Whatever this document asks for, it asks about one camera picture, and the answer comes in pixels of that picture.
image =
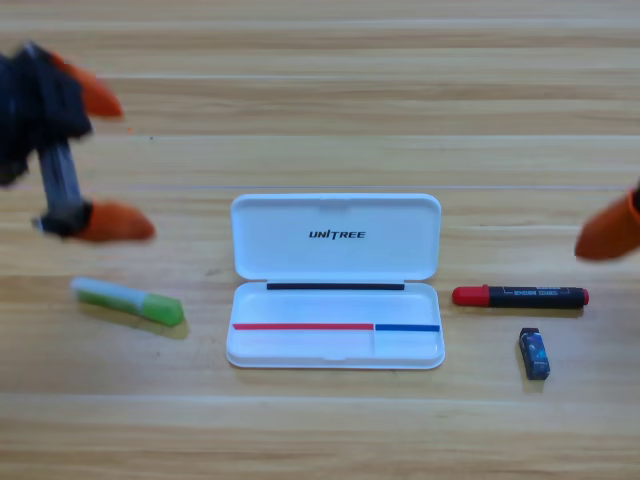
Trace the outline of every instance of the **red marker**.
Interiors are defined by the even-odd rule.
[[[458,287],[453,303],[464,307],[579,309],[589,303],[589,292],[574,287]]]

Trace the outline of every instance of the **blue line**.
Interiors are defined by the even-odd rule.
[[[378,323],[376,331],[385,332],[439,332],[440,325],[406,325],[393,323]]]

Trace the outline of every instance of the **red line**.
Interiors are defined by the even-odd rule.
[[[373,330],[372,323],[234,323],[236,330]]]

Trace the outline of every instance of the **black strip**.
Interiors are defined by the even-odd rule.
[[[267,283],[267,290],[404,290],[404,283]]]

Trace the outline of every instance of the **case lid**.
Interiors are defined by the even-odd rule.
[[[437,269],[442,209],[425,194],[265,194],[231,207],[249,280],[403,282]]]

